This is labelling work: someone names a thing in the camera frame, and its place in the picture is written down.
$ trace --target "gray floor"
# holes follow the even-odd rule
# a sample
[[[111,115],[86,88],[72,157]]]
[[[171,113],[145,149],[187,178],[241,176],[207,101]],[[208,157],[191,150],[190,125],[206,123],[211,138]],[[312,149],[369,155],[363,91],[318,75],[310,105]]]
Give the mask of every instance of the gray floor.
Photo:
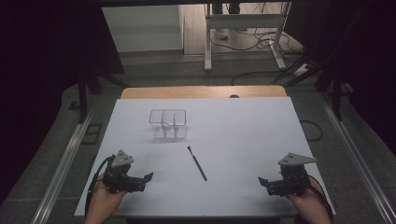
[[[274,73],[277,67],[270,53],[214,55],[213,70],[210,73],[204,71],[203,56],[187,57],[179,52],[124,53],[121,54],[121,59],[126,75],[115,77],[136,87],[229,86],[234,77],[253,71],[262,73],[240,77],[234,85],[266,85],[279,75]],[[83,222],[83,217],[74,217],[73,214],[87,181],[92,160],[105,134],[112,109],[121,94],[119,87],[104,79],[100,80],[104,91],[99,95],[89,94],[88,97],[90,108],[95,108],[90,124],[103,125],[98,142],[89,145],[92,137],[84,136],[85,144],[78,148],[47,223]],[[293,101],[299,119],[314,121],[323,130],[322,139],[308,143],[318,159],[318,168],[334,204],[337,213],[335,223],[386,223],[329,119],[321,101],[321,94],[314,89],[315,80],[316,77],[311,77],[287,88],[287,94]],[[51,130],[1,206],[0,223],[29,223],[34,218],[36,209],[77,127],[79,112],[69,110],[69,106],[75,101],[78,101],[76,86],[64,92],[63,106]],[[390,203],[396,204],[396,180],[393,178],[396,175],[395,157],[356,113],[348,103],[347,97],[342,100],[342,116],[379,186],[386,193]],[[307,138],[318,136],[318,129],[307,124],[302,126]],[[125,223],[125,220],[115,217],[107,223]],[[292,223],[292,220],[282,218],[282,223]]]

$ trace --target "white table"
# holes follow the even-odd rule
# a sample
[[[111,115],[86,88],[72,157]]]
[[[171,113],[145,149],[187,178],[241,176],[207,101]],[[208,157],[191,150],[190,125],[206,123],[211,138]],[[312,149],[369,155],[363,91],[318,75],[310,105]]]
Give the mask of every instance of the white table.
[[[185,109],[187,138],[155,139],[153,109]],[[289,152],[312,157],[289,97],[118,100],[90,181],[120,149],[134,157],[128,175],[154,173],[144,192],[124,198],[115,213],[124,217],[290,217],[296,213],[291,203],[269,196],[257,177],[280,179],[277,161]],[[305,169],[324,187],[315,164]],[[87,188],[77,216],[84,215]]]

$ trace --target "dark background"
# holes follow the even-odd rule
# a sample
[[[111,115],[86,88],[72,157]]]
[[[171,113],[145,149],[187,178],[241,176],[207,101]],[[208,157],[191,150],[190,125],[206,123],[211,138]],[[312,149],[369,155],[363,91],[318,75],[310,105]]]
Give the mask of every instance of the dark background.
[[[1,202],[37,152],[63,91],[78,83],[78,75],[89,74],[90,66],[123,74],[101,8],[16,2],[0,3]]]

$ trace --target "cable on floor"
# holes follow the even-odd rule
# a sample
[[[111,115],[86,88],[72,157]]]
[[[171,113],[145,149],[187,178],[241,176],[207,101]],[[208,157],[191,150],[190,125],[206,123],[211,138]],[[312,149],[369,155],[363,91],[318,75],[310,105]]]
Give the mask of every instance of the cable on floor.
[[[315,127],[317,127],[317,129],[319,130],[319,137],[317,138],[306,138],[306,141],[309,142],[317,142],[318,140],[322,139],[323,137],[323,130],[320,128],[320,126],[318,124],[316,124],[314,121],[311,120],[307,120],[307,119],[300,119],[300,123],[309,123],[314,125]]]
[[[260,73],[263,73],[263,74],[266,74],[266,73],[279,73],[279,72],[280,72],[280,71],[246,72],[246,73],[244,73],[244,74],[238,75],[237,77],[234,77],[234,78],[231,80],[231,85],[233,86],[233,83],[235,82],[236,79],[238,79],[238,78],[240,78],[240,77],[245,77],[245,76],[247,76],[247,75],[251,75],[251,74],[260,74]]]

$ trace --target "hand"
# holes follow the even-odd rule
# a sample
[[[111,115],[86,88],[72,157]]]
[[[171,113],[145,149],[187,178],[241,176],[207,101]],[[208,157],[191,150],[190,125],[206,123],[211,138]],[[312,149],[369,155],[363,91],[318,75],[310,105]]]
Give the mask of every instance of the hand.
[[[309,177],[309,181],[311,182],[312,187],[323,194],[320,184],[315,179]],[[312,190],[307,189],[301,197],[294,194],[285,195],[285,197],[294,204],[297,212],[308,223],[332,224],[332,221],[330,220],[324,205],[320,201],[319,196]]]
[[[93,188],[90,208],[85,217],[85,224],[105,223],[117,210],[122,198],[127,193],[126,191],[120,191],[116,194],[110,193],[105,184],[103,184],[102,179],[103,175],[99,175]]]

